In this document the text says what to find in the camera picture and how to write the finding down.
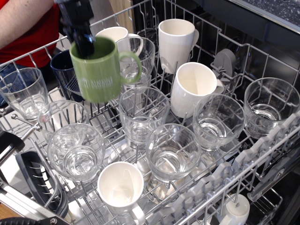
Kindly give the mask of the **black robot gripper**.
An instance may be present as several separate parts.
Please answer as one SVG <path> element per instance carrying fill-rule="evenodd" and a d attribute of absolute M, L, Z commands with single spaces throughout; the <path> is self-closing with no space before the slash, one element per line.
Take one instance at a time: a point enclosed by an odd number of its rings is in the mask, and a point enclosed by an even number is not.
<path fill-rule="evenodd" d="M 69 41 L 75 42 L 83 59 L 94 53 L 90 19 L 94 16 L 89 0 L 55 0 L 62 14 L 63 30 Z"/>

